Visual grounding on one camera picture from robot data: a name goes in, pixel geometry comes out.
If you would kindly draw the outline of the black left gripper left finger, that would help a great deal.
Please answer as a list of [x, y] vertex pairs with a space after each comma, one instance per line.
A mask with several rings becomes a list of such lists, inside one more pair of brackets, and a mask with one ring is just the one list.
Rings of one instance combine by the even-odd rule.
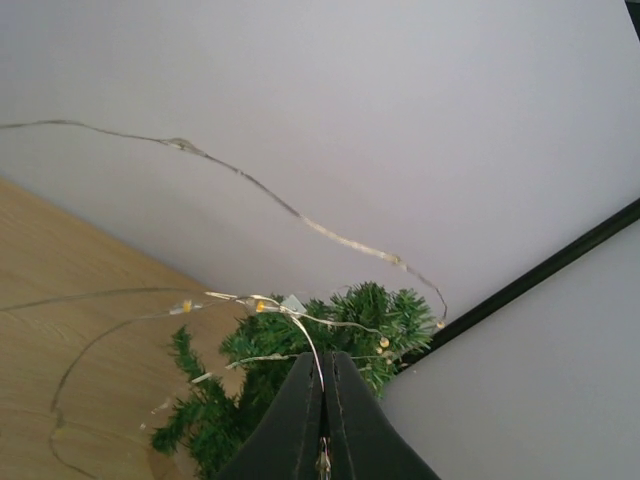
[[323, 393], [314, 356], [292, 366], [257, 429], [219, 472], [223, 480], [317, 480]]

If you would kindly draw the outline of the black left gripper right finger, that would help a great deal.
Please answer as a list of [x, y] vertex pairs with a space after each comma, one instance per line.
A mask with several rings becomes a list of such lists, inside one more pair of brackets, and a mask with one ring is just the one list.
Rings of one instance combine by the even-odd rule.
[[438, 475], [391, 425], [351, 357], [331, 352], [323, 362], [331, 477], [436, 479]]

